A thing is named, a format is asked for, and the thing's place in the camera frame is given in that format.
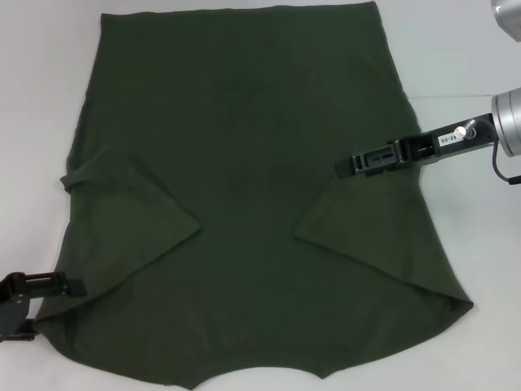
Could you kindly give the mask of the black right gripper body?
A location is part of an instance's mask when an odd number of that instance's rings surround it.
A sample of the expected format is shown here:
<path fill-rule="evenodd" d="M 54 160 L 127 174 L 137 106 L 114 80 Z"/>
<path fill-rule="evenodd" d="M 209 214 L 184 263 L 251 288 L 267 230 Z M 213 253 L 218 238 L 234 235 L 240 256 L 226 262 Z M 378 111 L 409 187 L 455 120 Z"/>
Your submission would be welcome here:
<path fill-rule="evenodd" d="M 472 138 L 457 138 L 456 129 L 473 125 Z M 429 165 L 449 157 L 477 151 L 497 141 L 491 113 L 447 125 L 426 133 L 407 136 L 401 140 L 405 162 Z"/>

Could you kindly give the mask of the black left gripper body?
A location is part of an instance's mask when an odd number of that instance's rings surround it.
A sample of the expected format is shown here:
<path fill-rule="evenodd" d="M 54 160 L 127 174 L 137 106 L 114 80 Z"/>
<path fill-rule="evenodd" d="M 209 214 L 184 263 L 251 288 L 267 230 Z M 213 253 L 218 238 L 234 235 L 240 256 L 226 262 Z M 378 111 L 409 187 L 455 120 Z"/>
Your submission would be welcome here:
<path fill-rule="evenodd" d="M 1 291 L 2 339 L 32 339 L 18 337 L 21 323 L 28 319 L 29 302 L 30 295 L 27 292 Z"/>

